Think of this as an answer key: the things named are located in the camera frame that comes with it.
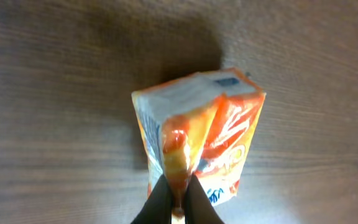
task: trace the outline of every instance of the wooden table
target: wooden table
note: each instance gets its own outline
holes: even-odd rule
[[[227,223],[358,224],[358,1],[0,1],[0,223],[129,223],[130,93],[237,66],[267,100]]]

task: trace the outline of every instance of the food packaging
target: food packaging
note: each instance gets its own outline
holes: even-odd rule
[[[197,72],[132,93],[150,194],[166,176],[177,212],[195,174],[212,205],[237,194],[265,93],[237,68]]]

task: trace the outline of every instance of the orange and white packet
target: orange and white packet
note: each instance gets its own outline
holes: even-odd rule
[[[133,92],[149,159],[149,194],[164,174],[180,208],[195,173],[212,205],[236,195],[264,99],[236,68]]]

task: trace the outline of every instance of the brown wooden floor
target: brown wooden floor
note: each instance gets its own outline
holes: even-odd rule
[[[237,66],[267,100],[227,223],[358,224],[358,1],[0,1],[0,224],[129,223],[130,93]]]

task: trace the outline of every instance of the candy wrapper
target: candy wrapper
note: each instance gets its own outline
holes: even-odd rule
[[[194,173],[212,205],[236,195],[264,99],[236,68],[133,92],[149,159],[149,194],[164,174],[180,210]]]

